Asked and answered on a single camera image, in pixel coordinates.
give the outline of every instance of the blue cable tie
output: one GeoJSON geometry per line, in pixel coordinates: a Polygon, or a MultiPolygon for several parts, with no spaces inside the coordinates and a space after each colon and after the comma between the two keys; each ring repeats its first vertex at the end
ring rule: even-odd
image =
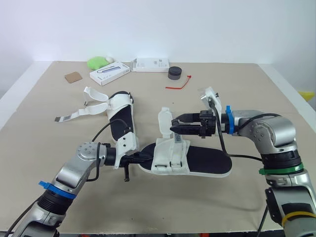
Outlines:
{"type": "Polygon", "coordinates": [[[233,134],[235,126],[234,126],[234,117],[233,117],[230,105],[226,106],[226,114],[228,115],[228,120],[229,120],[229,132],[228,132],[228,134],[233,134]]]}
{"type": "Polygon", "coordinates": [[[53,191],[54,193],[60,195],[60,196],[63,196],[65,198],[69,198],[69,199],[75,199],[76,198],[76,195],[74,194],[70,194],[64,190],[61,190],[59,188],[57,188],[56,186],[52,185],[51,183],[46,183],[44,181],[40,181],[39,182],[39,185],[43,186],[44,189],[47,189],[47,190],[51,190],[53,191]]]}

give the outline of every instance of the beige table surface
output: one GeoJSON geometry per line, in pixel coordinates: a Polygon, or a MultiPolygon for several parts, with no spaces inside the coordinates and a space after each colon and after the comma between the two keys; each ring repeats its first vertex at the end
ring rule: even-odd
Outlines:
{"type": "MultiPolygon", "coordinates": [[[[205,109],[199,88],[212,86],[222,105],[233,110],[256,109],[288,117],[297,128],[299,153],[316,184],[316,135],[287,98],[255,64],[177,63],[183,69],[178,82],[165,73],[129,73],[100,87],[89,78],[85,62],[54,62],[42,75],[5,127],[0,131],[0,230],[7,230],[39,195],[40,180],[50,182],[79,144],[90,141],[108,122],[105,114],[55,123],[56,116],[83,107],[82,91],[92,86],[108,94],[126,90],[134,97],[134,120],[141,148],[161,134],[158,112],[170,107],[174,116],[205,109]],[[83,79],[68,84],[64,75],[77,71],[83,79]],[[182,90],[185,75],[192,79],[182,90]]],[[[246,138],[225,135],[230,153],[259,156],[246,138]]],[[[220,149],[218,137],[185,136],[194,146],[220,149]]],[[[112,143],[110,131],[99,141],[112,143]]],[[[209,233],[258,228],[265,208],[258,174],[260,162],[232,158],[226,178],[155,176],[131,166],[130,182],[123,170],[101,169],[96,182],[87,183],[67,212],[62,233],[209,233]]],[[[264,229],[280,227],[267,218],[264,229]]]]}

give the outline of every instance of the wire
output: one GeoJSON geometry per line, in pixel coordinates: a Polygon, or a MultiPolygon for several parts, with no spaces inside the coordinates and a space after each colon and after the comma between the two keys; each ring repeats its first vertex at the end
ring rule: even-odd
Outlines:
{"type": "Polygon", "coordinates": [[[97,171],[96,171],[96,175],[95,175],[95,178],[93,178],[93,179],[87,179],[87,181],[86,182],[92,182],[92,181],[96,181],[98,178],[99,178],[99,173],[100,173],[100,145],[101,145],[101,143],[99,142],[98,143],[98,146],[97,146],[97,166],[96,166],[96,169],[97,169],[97,171]]]}
{"type": "Polygon", "coordinates": [[[246,127],[249,123],[251,123],[251,122],[254,121],[255,119],[259,119],[259,118],[267,117],[267,116],[277,117],[277,116],[281,116],[281,115],[278,115],[278,114],[261,114],[261,115],[254,116],[254,117],[250,118],[249,120],[247,120],[245,123],[243,123],[243,124],[239,127],[239,130],[241,130],[241,129],[243,129],[244,127],[246,127]]]}
{"type": "Polygon", "coordinates": [[[186,83],[184,83],[184,85],[183,85],[182,87],[169,87],[169,86],[166,86],[166,89],[181,90],[183,87],[186,86],[186,84],[189,82],[189,80],[190,80],[191,77],[192,77],[192,76],[187,76],[187,81],[186,81],[186,83]]]}
{"type": "Polygon", "coordinates": [[[215,108],[215,104],[214,103],[210,103],[211,108],[213,109],[214,113],[215,113],[215,117],[216,117],[216,125],[217,125],[217,130],[218,130],[218,136],[219,136],[219,140],[221,142],[221,147],[223,152],[225,153],[225,155],[227,155],[228,157],[243,157],[243,158],[249,158],[249,159],[255,159],[258,161],[262,161],[262,159],[257,158],[257,157],[253,157],[253,156],[247,156],[247,155],[233,155],[233,154],[228,154],[225,148],[225,143],[224,143],[224,138],[223,138],[223,133],[222,133],[222,128],[221,128],[221,122],[219,120],[219,115],[218,115],[218,111],[215,108]]]}
{"type": "Polygon", "coordinates": [[[263,213],[263,216],[261,218],[261,222],[260,222],[260,225],[259,225],[259,228],[258,228],[258,231],[257,231],[257,237],[259,237],[259,235],[261,233],[261,229],[262,229],[263,223],[265,222],[267,213],[268,213],[268,206],[266,205],[265,212],[263,213]]]}
{"type": "Polygon", "coordinates": [[[118,122],[118,121],[121,122],[121,123],[123,123],[126,127],[128,127],[127,123],[126,123],[124,120],[122,120],[122,119],[120,119],[120,118],[117,118],[117,119],[115,119],[115,120],[109,122],[109,123],[108,123],[107,125],[105,125],[104,127],[102,127],[101,130],[97,133],[97,135],[95,135],[95,137],[92,139],[92,142],[94,142],[95,139],[97,139],[97,137],[100,135],[101,132],[103,132],[104,129],[106,129],[106,128],[107,128],[109,125],[111,125],[112,123],[118,122]]]}
{"type": "Polygon", "coordinates": [[[18,222],[22,219],[22,217],[25,216],[26,213],[28,213],[28,211],[32,208],[33,204],[35,202],[37,202],[39,199],[40,199],[40,197],[37,198],[35,201],[33,201],[33,203],[28,208],[26,208],[26,210],[15,220],[15,222],[13,222],[13,224],[10,226],[8,231],[5,233],[4,237],[8,237],[9,234],[11,234],[11,232],[12,232],[13,228],[16,226],[16,224],[18,224],[18,222]]]}

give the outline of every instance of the black roll of tape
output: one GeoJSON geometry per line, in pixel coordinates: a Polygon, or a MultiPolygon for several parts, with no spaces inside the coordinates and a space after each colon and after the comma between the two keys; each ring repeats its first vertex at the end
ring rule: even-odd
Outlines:
{"type": "Polygon", "coordinates": [[[168,71],[168,78],[171,80],[178,80],[181,76],[182,69],[179,67],[170,67],[168,71]]]}

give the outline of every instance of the product box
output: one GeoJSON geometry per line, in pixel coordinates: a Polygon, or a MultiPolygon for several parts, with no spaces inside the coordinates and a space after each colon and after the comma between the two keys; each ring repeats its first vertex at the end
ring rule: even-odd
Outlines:
{"type": "Polygon", "coordinates": [[[100,85],[105,85],[130,72],[130,67],[121,63],[113,62],[105,67],[90,73],[90,77],[100,85]]]}
{"type": "Polygon", "coordinates": [[[167,73],[169,61],[167,58],[136,58],[131,61],[132,72],[167,73]]]}

